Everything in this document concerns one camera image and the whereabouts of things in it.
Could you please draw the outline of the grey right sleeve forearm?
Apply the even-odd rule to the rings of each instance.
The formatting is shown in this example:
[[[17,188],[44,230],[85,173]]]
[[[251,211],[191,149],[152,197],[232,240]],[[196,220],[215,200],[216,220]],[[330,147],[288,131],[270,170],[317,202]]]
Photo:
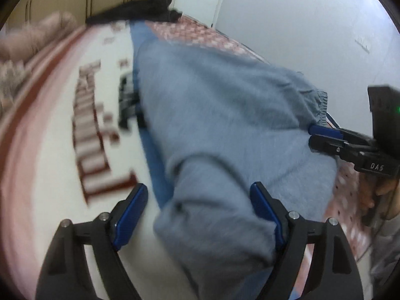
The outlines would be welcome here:
[[[370,275],[373,286],[379,289],[388,280],[399,260],[399,215],[379,219],[374,231]]]

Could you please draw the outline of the person's right hand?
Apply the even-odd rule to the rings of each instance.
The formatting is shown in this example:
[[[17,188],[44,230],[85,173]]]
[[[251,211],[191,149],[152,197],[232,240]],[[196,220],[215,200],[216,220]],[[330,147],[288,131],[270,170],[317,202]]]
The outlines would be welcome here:
[[[381,178],[366,173],[359,174],[359,206],[366,214],[377,206],[378,197],[389,195],[389,201],[383,208],[384,218],[391,220],[399,215],[399,180]]]

